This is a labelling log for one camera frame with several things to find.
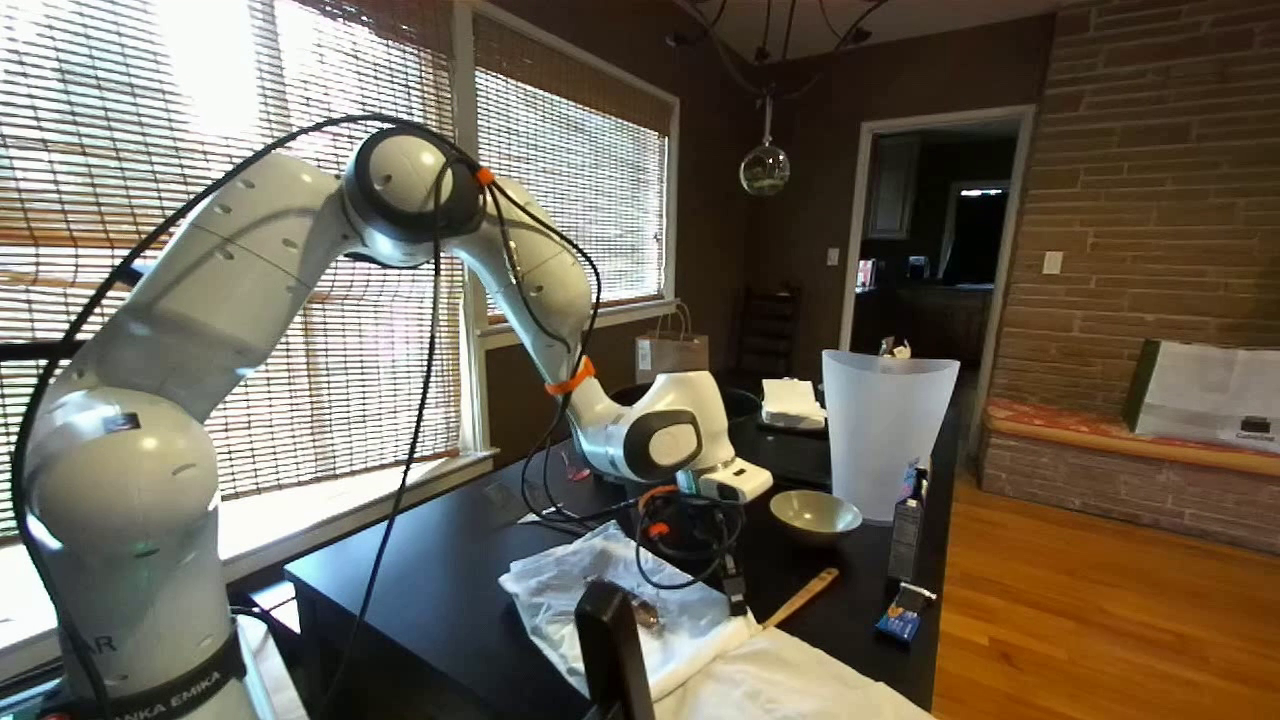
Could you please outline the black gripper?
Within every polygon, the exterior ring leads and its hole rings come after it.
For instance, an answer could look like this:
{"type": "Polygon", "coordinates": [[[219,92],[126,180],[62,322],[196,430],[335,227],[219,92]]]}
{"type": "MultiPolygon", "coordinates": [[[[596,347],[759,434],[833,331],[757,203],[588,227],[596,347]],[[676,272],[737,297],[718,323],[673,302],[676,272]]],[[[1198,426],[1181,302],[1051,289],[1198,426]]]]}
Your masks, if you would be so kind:
{"type": "Polygon", "coordinates": [[[650,487],[635,502],[639,543],[688,571],[714,576],[732,616],[748,616],[744,571],[737,570],[737,539],[744,532],[744,502],[737,487],[681,493],[650,487]]]}

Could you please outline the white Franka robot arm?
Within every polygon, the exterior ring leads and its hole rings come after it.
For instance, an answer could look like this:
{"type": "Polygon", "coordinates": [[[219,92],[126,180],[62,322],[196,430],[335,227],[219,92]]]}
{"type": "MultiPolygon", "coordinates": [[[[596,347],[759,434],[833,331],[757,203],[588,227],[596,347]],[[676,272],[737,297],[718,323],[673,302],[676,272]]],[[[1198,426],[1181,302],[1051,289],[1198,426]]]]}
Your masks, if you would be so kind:
{"type": "Polygon", "coordinates": [[[630,405],[605,393],[588,253],[462,147],[407,121],[360,140],[335,178],[263,147],[181,212],[160,259],[28,405],[11,506],[62,652],[38,720],[263,720],[222,594],[205,419],[340,255],[462,259],[591,474],[708,502],[773,487],[737,454],[710,372],[663,372],[630,405]]]}

